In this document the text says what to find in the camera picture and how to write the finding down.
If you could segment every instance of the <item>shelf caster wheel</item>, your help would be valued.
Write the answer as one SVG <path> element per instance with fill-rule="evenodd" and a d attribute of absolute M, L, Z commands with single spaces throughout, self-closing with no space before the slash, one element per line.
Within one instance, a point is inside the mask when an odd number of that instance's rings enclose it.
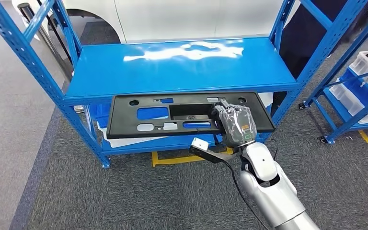
<path fill-rule="evenodd" d="M 335 141 L 333 139 L 328 140 L 326 136 L 320 136 L 320 142 L 322 144 L 326 144 L 326 143 L 328 143 L 330 145 L 335 144 Z"/>
<path fill-rule="evenodd" d="M 303 110 L 303 109 L 306 109 L 307 107 L 305 106 L 304 103 L 299 103 L 299 109 L 300 110 Z"/>
<path fill-rule="evenodd" d="M 328 143 L 328 141 L 326 140 L 325 136 L 320 136 L 320 142 L 321 142 L 322 144 L 326 144 L 326 143 Z"/>

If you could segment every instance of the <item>blue tray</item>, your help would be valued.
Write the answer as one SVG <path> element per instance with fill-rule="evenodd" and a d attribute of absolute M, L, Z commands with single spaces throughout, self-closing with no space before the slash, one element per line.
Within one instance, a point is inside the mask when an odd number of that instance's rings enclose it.
<path fill-rule="evenodd" d="M 356 76 L 357 75 L 348 68 L 339 79 L 343 81 Z M 344 82 L 343 85 L 346 86 L 346 88 L 349 89 L 364 106 L 368 105 L 368 84 L 365 83 L 363 78 Z"/>

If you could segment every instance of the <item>blue shelf upright post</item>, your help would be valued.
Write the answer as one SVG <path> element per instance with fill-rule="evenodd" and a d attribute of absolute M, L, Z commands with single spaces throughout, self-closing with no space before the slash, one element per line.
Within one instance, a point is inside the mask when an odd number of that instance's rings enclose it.
<path fill-rule="evenodd" d="M 293 8 L 295 0 L 284 0 L 283 4 L 280 7 L 280 11 L 276 17 L 276 21 L 274 22 L 272 31 L 270 32 L 269 39 L 274 44 L 274 47 L 279 52 L 280 51 L 280 43 L 281 43 L 281 35 L 283 33 L 284 24 L 287 21 L 288 16 L 290 15 L 291 8 Z"/>
<path fill-rule="evenodd" d="M 94 152 L 95 156 L 102 163 L 103 167 L 109 167 L 109 158 L 101 155 L 102 149 L 99 146 L 95 136 L 93 136 L 88 128 L 84 125 L 78 114 L 74 112 L 73 107 L 64 103 L 64 93 L 53 80 L 49 71 L 29 44 L 31 38 L 34 36 L 34 33 L 38 30 L 38 27 L 42 23 L 42 18 L 45 17 L 47 12 L 51 8 L 53 9 L 57 17 L 61 16 L 61 18 L 65 19 L 60 22 L 63 22 L 62 26 L 67 27 L 66 31 L 68 31 L 68 33 L 73 36 L 73 41 L 76 44 L 75 53 L 78 54 L 78 48 L 80 48 L 79 46 L 81 45 L 79 44 L 79 41 L 75 40 L 75 33 L 73 32 L 71 28 L 71 23 L 69 22 L 68 17 L 65 14 L 65 10 L 62 6 L 61 0 L 49 0 L 42 4 L 40 10 L 37 11 L 36 15 L 32 19 L 29 26 L 26 28 L 24 33 L 19 30 L 19 28 L 16 26 L 16 24 L 13 22 L 13 20 L 10 18 L 10 16 L 0 3 L 0 35 L 6 41 L 6 43 L 8 43 L 8 45 L 22 61 L 25 67 L 34 76 L 34 78 L 40 84 L 43 90 L 53 100 L 53 102 L 63 113 L 63 115 L 69 120 L 71 125 L 85 141 L 88 147 Z"/>
<path fill-rule="evenodd" d="M 70 57 L 72 66 L 75 69 L 78 59 L 80 58 L 81 54 L 81 42 L 78 38 L 78 36 L 75 34 L 74 30 L 72 29 L 71 21 L 69 20 L 69 17 L 64 16 L 67 15 L 67 12 L 65 11 L 65 7 L 63 5 L 62 1 L 56 1 L 53 5 L 53 13 L 54 17 L 60 25 L 61 30 L 63 31 L 63 34 L 66 38 L 66 42 L 68 47 L 70 47 Z M 93 124 L 93 119 L 91 117 L 90 107 L 88 105 L 83 105 L 84 112 L 85 112 L 85 119 L 88 123 L 88 129 L 96 139 L 96 133 L 95 133 L 95 126 Z"/>
<path fill-rule="evenodd" d="M 327 32 L 298 76 L 297 83 L 299 84 L 299 88 L 287 92 L 287 96 L 274 114 L 273 122 L 276 125 L 279 124 L 287 110 L 301 93 L 302 89 L 307 85 L 325 58 L 330 54 L 336 43 L 348 29 L 349 25 L 359 14 L 360 10 L 365 6 L 367 0 L 348 0 L 333 22 L 331 22 L 329 18 L 327 18 L 326 15 L 324 15 L 310 0 L 300 0 L 300 2 L 302 5 L 300 7 L 306 7 L 307 10 L 324 26 L 324 28 L 327 29 Z M 281 18 L 282 15 L 288 15 L 291 7 L 282 7 L 282 9 L 283 11 L 279 12 L 277 18 Z M 279 25 L 281 25 L 281 20 L 276 20 L 274 28 L 277 28 Z M 261 136 L 266 140 L 270 134 L 265 133 Z"/>

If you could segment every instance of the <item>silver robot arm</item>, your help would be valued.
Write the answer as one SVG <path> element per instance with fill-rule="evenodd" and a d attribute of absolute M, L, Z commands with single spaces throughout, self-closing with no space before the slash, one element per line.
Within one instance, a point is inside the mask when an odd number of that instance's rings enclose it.
<path fill-rule="evenodd" d="M 297 190 L 266 145 L 255 142 L 242 149 L 250 162 L 240 173 L 241 185 L 276 230 L 319 230 L 297 197 Z M 259 182 L 269 181 L 269 187 Z"/>
<path fill-rule="evenodd" d="M 255 201 L 266 221 L 276 230 L 319 230 L 297 197 L 297 190 L 266 145 L 254 141 L 256 126 L 250 109 L 221 100 L 215 105 L 216 121 L 225 143 L 241 153 L 242 188 Z M 190 152 L 219 163 L 232 156 L 208 150 L 208 143 L 194 138 Z M 261 186 L 268 182 L 270 186 Z"/>

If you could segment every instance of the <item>cable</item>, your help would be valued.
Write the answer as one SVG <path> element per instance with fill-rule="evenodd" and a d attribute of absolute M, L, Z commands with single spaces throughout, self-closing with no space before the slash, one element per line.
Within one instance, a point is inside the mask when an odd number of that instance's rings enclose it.
<path fill-rule="evenodd" d="M 238 189 L 238 192 L 239 192 L 239 195 L 241 195 L 242 197 L 242 200 L 245 202 L 245 204 L 247 205 L 247 207 L 250 209 L 250 211 L 253 213 L 253 215 L 257 218 L 257 220 L 263 225 L 263 227 L 266 229 L 266 230 L 269 230 L 266 225 L 260 220 L 260 218 L 256 215 L 256 213 L 253 211 L 252 207 L 249 205 L 249 203 L 246 201 L 245 197 L 243 196 L 242 194 L 242 191 L 241 189 L 239 188 L 239 185 L 238 185 L 238 182 L 236 181 L 236 176 L 235 176 L 235 171 L 233 170 L 232 166 L 226 162 L 226 161 L 222 161 L 229 169 L 230 169 L 230 172 L 232 173 L 232 179 L 233 179 L 233 182 L 235 183 L 235 186 L 236 188 Z"/>
<path fill-rule="evenodd" d="M 277 152 L 278 152 L 278 144 L 277 144 L 276 139 L 272 139 L 272 140 L 276 143 L 276 152 L 274 153 L 274 156 L 273 156 L 273 160 L 275 161 L 276 160 L 276 156 L 277 156 Z"/>

